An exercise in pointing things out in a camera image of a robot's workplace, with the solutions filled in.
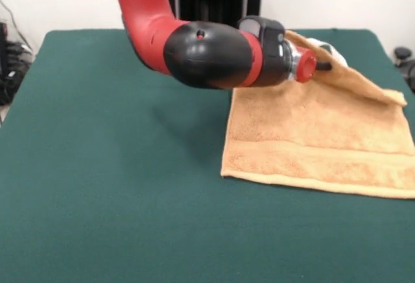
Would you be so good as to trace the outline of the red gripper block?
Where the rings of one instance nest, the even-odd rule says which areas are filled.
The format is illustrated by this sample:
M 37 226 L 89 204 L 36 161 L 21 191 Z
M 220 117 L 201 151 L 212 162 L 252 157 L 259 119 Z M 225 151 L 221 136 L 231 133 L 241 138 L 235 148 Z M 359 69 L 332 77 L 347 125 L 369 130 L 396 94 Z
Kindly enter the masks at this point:
M 332 65 L 330 62 L 317 62 L 314 53 L 304 53 L 296 68 L 296 81 L 300 83 L 311 80 L 315 70 L 330 71 Z

